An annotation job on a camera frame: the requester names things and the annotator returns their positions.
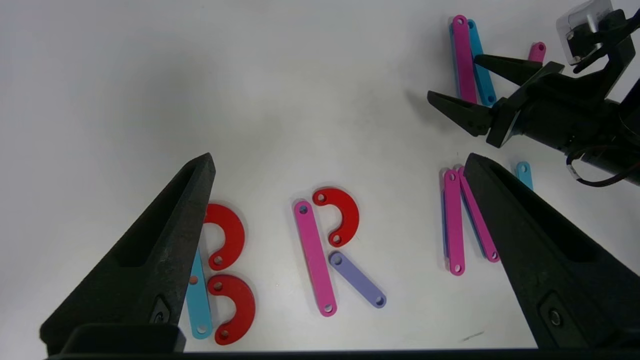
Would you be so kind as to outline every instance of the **white table surface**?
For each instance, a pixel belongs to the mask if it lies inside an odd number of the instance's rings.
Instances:
[[[445,269],[440,169],[470,152],[528,161],[536,191],[635,272],[640,189],[576,183],[561,153],[524,137],[495,149],[426,93],[454,94],[456,14],[477,22],[488,54],[525,58],[543,41],[547,60],[566,63],[555,21],[581,2],[2,1],[0,358],[45,356],[40,324],[204,152],[218,171],[211,199],[247,229],[228,272],[251,286],[257,314],[223,348],[194,340],[183,309],[187,350],[535,347],[466,217],[467,271]],[[614,4],[630,16],[637,1]],[[635,59],[612,99],[639,69]],[[515,89],[493,80],[499,96]],[[326,184],[359,205],[343,250],[387,294],[383,309],[333,270],[338,312],[316,309],[291,203]],[[335,209],[316,214],[323,234],[339,222]],[[220,246],[215,225],[204,233],[209,251]],[[218,323],[233,314],[229,299],[213,306]]]

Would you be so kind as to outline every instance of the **light blue plastic link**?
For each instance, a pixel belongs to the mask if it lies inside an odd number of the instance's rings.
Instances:
[[[207,282],[202,272],[202,260],[200,250],[196,251],[196,258],[191,267],[191,277],[187,285],[187,310],[191,333],[196,339],[205,339],[213,333],[211,322],[211,310],[209,309],[209,296],[207,294]]]
[[[478,35],[476,22],[469,19],[468,24],[471,56],[475,58],[476,55],[482,55],[484,52],[482,50],[482,43],[480,43],[480,35]],[[489,70],[474,63],[474,75],[476,77],[476,85],[482,105],[492,107],[497,101],[497,98],[495,96],[495,90],[493,89],[493,83],[491,82],[491,76],[489,76]]]
[[[516,177],[524,185],[533,190],[533,180],[531,179],[531,166],[526,161],[521,161],[516,165]]]

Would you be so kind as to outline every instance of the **pink bar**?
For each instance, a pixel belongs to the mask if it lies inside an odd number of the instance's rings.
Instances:
[[[316,296],[316,304],[323,316],[331,316],[338,310],[338,305],[333,295],[313,208],[308,201],[301,200],[294,205],[293,209],[305,260],[307,260],[311,286]]]
[[[537,61],[539,63],[545,61],[547,46],[543,42],[536,42],[531,46],[529,51],[529,61]]]
[[[465,248],[462,242],[460,179],[455,170],[447,170],[444,174],[444,211],[449,271],[460,276],[465,272]]]
[[[478,208],[478,204],[476,202],[476,198],[474,198],[474,194],[471,192],[471,188],[469,188],[469,183],[467,182],[467,178],[464,176],[465,167],[461,167],[458,169],[458,174],[460,175],[460,184],[462,187],[462,192],[464,193],[465,200],[467,202],[467,208],[469,213],[471,214],[471,221],[474,223],[474,227],[476,229],[476,234],[478,239],[480,239],[480,244],[483,247],[484,254],[486,255],[487,260],[492,263],[497,263],[500,261],[500,256],[498,255],[498,250],[496,250],[495,245],[493,244],[493,240],[491,239],[491,235],[489,234],[489,230],[486,228],[486,224],[484,223],[484,219],[482,218],[482,213],[480,212],[480,208]]]
[[[464,101],[477,104],[476,81],[474,79],[474,61],[471,57],[469,25],[467,18],[457,15],[451,23],[453,42],[456,47],[456,68],[458,70],[458,88]]]

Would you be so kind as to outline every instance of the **screw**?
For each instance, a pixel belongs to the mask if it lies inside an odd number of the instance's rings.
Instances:
[[[156,314],[156,317],[154,317],[154,323],[163,322],[163,320],[164,320],[164,314],[162,314],[162,312]]]
[[[549,310],[549,320],[553,326],[562,325],[562,316],[560,316],[560,313],[558,313],[558,310],[556,309]]]

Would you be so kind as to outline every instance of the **red curved piece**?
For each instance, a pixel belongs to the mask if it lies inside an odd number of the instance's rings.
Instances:
[[[329,234],[329,243],[333,247],[341,247],[351,241],[360,223],[360,212],[353,198],[337,188],[322,188],[314,192],[314,204],[333,205],[342,215],[340,226]]]
[[[226,296],[236,304],[234,317],[216,329],[214,339],[219,345],[240,340],[255,318],[255,299],[249,286],[231,275],[214,275],[207,282],[207,290],[214,296]]]
[[[235,263],[244,247],[244,227],[240,218],[229,208],[219,204],[209,204],[204,223],[220,226],[225,232],[222,248],[209,256],[211,270],[224,270]]]

